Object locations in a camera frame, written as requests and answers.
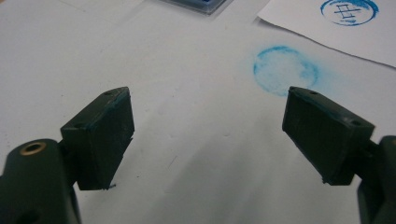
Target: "white table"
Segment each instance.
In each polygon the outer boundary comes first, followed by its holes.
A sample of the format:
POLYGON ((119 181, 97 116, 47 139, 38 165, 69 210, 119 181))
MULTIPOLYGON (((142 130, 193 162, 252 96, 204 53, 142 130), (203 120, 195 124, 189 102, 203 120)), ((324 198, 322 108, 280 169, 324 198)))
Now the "white table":
POLYGON ((360 223, 356 177, 330 187, 281 131, 286 97, 255 81, 257 55, 301 52, 312 87, 396 134, 395 68, 257 19, 268 0, 206 17, 156 0, 0 4, 0 166, 100 93, 132 92, 135 134, 109 191, 79 191, 84 223, 360 223))

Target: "sheet of paper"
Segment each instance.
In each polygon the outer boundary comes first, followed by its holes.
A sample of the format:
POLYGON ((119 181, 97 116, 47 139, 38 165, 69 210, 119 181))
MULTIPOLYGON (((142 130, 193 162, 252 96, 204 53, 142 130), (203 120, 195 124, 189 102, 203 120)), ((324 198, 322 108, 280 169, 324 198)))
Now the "sheet of paper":
POLYGON ((396 2, 272 0, 259 17, 327 47, 396 67, 396 2))

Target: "blue ink spot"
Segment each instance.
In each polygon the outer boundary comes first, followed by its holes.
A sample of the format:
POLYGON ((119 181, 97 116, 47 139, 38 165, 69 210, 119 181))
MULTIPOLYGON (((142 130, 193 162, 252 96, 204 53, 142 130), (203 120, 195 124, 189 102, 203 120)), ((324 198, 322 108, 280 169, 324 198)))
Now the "blue ink spot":
POLYGON ((329 0, 320 10, 326 19, 344 26, 362 25, 374 19, 379 12, 371 0, 329 0))
POLYGON ((278 96, 287 96, 290 86, 310 89, 318 81, 318 68, 299 51, 286 46, 258 54, 253 74, 265 91, 278 96))

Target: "smeared blue ink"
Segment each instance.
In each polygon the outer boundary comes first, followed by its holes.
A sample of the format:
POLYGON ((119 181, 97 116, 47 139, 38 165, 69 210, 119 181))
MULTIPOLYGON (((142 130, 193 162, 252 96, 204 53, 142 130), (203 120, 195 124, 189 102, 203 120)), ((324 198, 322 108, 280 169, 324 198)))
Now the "smeared blue ink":
POLYGON ((265 91, 287 96, 290 86, 312 88, 318 81, 319 70, 296 49, 276 46, 257 55, 253 74, 265 91))
POLYGON ((335 24, 357 26, 374 19, 379 9, 371 0, 329 0, 320 7, 320 11, 335 24))

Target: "blue ink stain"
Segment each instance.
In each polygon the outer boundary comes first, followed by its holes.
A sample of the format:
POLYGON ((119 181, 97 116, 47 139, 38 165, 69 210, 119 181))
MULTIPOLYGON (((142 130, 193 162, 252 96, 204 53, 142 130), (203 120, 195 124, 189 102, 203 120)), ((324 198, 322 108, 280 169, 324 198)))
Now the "blue ink stain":
POLYGON ((319 70, 296 49, 276 46, 257 55, 253 74, 265 91, 287 96, 290 86, 312 88, 318 81, 319 70))
POLYGON ((374 19, 379 9, 371 0, 329 0, 320 7, 320 11, 335 24, 357 26, 374 19))

